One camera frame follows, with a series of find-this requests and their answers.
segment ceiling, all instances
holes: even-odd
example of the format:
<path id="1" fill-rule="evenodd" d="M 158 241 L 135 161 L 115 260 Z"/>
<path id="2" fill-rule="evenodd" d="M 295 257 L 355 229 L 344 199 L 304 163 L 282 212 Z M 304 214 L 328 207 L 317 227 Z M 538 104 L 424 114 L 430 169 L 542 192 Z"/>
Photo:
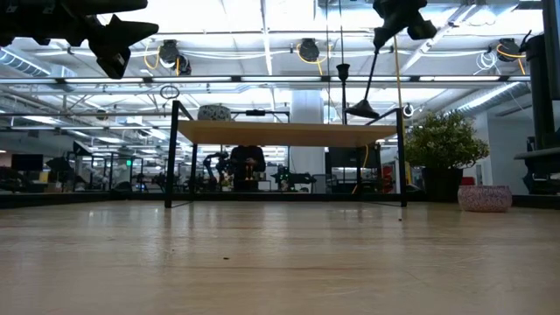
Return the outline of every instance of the ceiling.
<path id="1" fill-rule="evenodd" d="M 218 75 L 304 75 L 320 74 L 336 77 L 336 66 L 342 62 L 344 45 L 344 62 L 350 67 L 350 74 L 368 75 L 372 63 L 373 29 L 382 24 L 382 20 L 372 9 L 371 2 L 358 0 L 343 1 L 342 17 L 338 2 L 333 2 L 328 9 L 325 1 L 313 0 L 151 0 L 145 10 L 119 13 L 123 20 L 143 21 L 158 24 L 160 31 L 133 45 L 133 53 L 125 77 L 171 77 L 173 70 L 156 63 L 158 46 L 164 39 L 176 39 L 181 52 L 190 60 L 192 76 Z M 454 27 L 446 27 L 453 13 L 463 10 L 458 1 L 430 2 L 422 13 L 440 29 L 438 39 L 426 43 L 409 39 L 405 31 L 399 33 L 395 43 L 389 41 L 378 59 L 375 75 L 395 75 L 398 62 L 401 75 L 522 75 L 517 62 L 502 62 L 495 58 L 495 47 L 499 39 L 513 38 L 521 43 L 525 34 L 543 31 L 543 14 L 541 10 L 522 10 L 520 2 L 488 1 L 490 5 L 473 10 L 472 16 L 465 20 L 455 20 Z M 107 23 L 111 16 L 98 17 Z M 340 36 L 340 25 L 344 37 Z M 310 65 L 301 61 L 297 47 L 302 39 L 315 39 L 322 58 L 320 65 Z M 429 44 L 419 52 L 419 48 Z M 327 58 L 327 47 L 331 53 Z M 484 52 L 492 49 L 488 55 Z M 21 52 L 27 60 L 39 65 L 67 67 L 79 78 L 105 77 L 97 66 L 95 56 L 89 51 L 88 44 L 68 50 L 64 40 L 54 40 L 50 45 L 39 46 L 32 39 L 18 38 L 11 48 Z M 0 77 L 25 78 L 28 74 L 19 72 L 10 66 L 0 65 Z M 139 116 L 142 113 L 159 113 L 146 116 L 141 124 L 145 126 L 169 126 L 169 102 L 160 96 L 161 84 L 98 84 L 76 85 L 71 90 L 48 85 L 27 84 L 24 81 L 0 84 L 0 110 L 4 113 L 41 113 L 71 110 L 71 113 L 94 113 L 97 110 L 116 113 L 130 113 Z M 467 81 L 469 84 L 432 84 L 422 82 L 403 84 L 401 97 L 403 103 L 410 103 L 417 109 L 444 109 L 446 105 L 460 100 L 481 88 L 491 87 Z M 297 89 L 320 88 L 326 109 L 334 113 L 331 119 L 325 115 L 326 123 L 340 123 L 341 88 L 334 82 L 330 88 L 326 85 L 310 87 L 304 83 L 291 84 L 239 84 L 239 83 L 193 83 L 174 84 L 180 88 L 182 101 L 189 111 L 196 116 L 197 108 L 207 104 L 222 104 L 233 110 L 268 109 L 289 111 L 292 91 Z M 347 99 L 351 104 L 359 102 L 365 93 L 364 85 L 353 85 L 347 90 Z M 395 83 L 377 84 L 369 94 L 370 103 L 379 112 L 398 106 L 398 90 Z M 274 116 L 245 117 L 239 120 L 273 122 Z M 101 121 L 95 117 L 72 117 L 60 119 L 64 125 L 80 126 L 118 126 L 116 119 Z M 367 120 L 351 117 L 350 123 L 363 124 Z M 41 122 L 18 118 L 4 119 L 2 126 L 39 126 Z M 387 119 L 379 122 L 392 124 Z M 97 140 L 100 134 L 94 130 L 84 130 L 85 136 L 70 136 L 90 141 L 94 146 L 106 144 Z M 121 138 L 126 144 L 145 144 L 146 139 L 133 135 L 133 132 L 112 132 L 108 137 Z M 166 139 L 154 139 L 150 143 L 161 145 Z"/>

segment wooden tabletop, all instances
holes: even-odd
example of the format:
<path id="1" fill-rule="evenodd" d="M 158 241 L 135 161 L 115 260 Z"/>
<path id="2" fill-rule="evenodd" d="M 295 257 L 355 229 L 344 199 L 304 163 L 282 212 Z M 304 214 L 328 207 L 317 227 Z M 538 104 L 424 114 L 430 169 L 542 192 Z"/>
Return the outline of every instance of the wooden tabletop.
<path id="1" fill-rule="evenodd" d="M 356 148 L 394 135 L 396 127 L 312 123 L 179 121 L 178 131 L 194 144 Z"/>

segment metal frame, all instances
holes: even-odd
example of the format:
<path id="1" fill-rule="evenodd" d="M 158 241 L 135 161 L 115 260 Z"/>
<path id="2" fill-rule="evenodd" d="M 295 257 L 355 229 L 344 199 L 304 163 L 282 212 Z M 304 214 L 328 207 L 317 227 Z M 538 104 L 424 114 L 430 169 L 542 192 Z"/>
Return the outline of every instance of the metal frame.
<path id="1" fill-rule="evenodd" d="M 185 114 L 185 116 L 189 120 L 194 120 L 193 117 L 186 111 L 185 107 L 180 101 L 173 101 L 172 110 L 171 110 L 171 136 L 169 142 L 169 158 L 167 163 L 167 178 L 166 178 L 166 188 L 164 194 L 164 205 L 165 208 L 172 208 L 172 201 L 173 201 L 173 182 L 175 176 L 175 151 L 177 149 L 177 133 L 178 133 L 178 126 L 179 126 L 179 111 Z M 232 114 L 244 114 L 245 112 L 232 112 Z M 266 114 L 284 114 L 290 117 L 290 113 L 288 112 L 265 112 Z M 408 205 L 407 193 L 406 193 L 406 171 L 405 171 L 405 164 L 404 164 L 404 133 L 403 133 L 403 110 L 401 108 L 394 108 L 388 111 L 387 113 L 381 115 L 379 118 L 366 123 L 367 126 L 385 118 L 389 115 L 396 115 L 396 134 L 397 134 L 397 147 L 398 147 L 398 167 L 399 167 L 399 181 L 400 181 L 400 193 L 396 195 L 396 199 L 400 201 L 401 207 L 406 207 Z M 193 202 L 195 200 L 203 200 L 204 198 L 199 198 L 201 196 L 195 195 L 195 183 L 196 183 L 196 161 L 197 161 L 197 152 L 198 152 L 198 143 L 192 144 L 192 156 L 191 156 L 191 177 L 189 178 L 189 193 L 187 196 L 181 195 L 181 199 L 185 200 L 186 197 L 187 202 Z M 357 163 L 356 163 L 356 171 L 357 171 L 357 189 L 356 194 L 351 195 L 298 195 L 296 198 L 297 200 L 301 201 L 329 201 L 329 200 L 340 200 L 340 201 L 363 201 L 368 200 L 376 201 L 386 201 L 391 199 L 391 196 L 388 195 L 378 195 L 378 196 L 367 196 L 366 198 L 361 195 L 361 158 L 360 154 L 358 154 Z M 231 198 L 233 194 L 230 193 L 212 193 L 209 194 L 212 196 L 212 200 L 227 200 Z M 278 194 L 281 196 L 289 196 L 289 194 Z M 253 201 L 264 201 L 264 200 L 278 200 L 279 198 L 287 198 L 288 200 L 290 197 L 278 197 L 276 194 L 271 193 L 236 193 L 235 199 L 236 200 L 253 200 Z"/>

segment wooden floor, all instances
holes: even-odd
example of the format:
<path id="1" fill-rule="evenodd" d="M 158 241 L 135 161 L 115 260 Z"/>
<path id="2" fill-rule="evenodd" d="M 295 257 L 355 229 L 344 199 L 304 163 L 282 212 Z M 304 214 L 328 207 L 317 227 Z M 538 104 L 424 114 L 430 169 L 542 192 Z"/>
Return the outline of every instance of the wooden floor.
<path id="1" fill-rule="evenodd" d="M 0 210 L 0 314 L 560 314 L 560 211 Z"/>

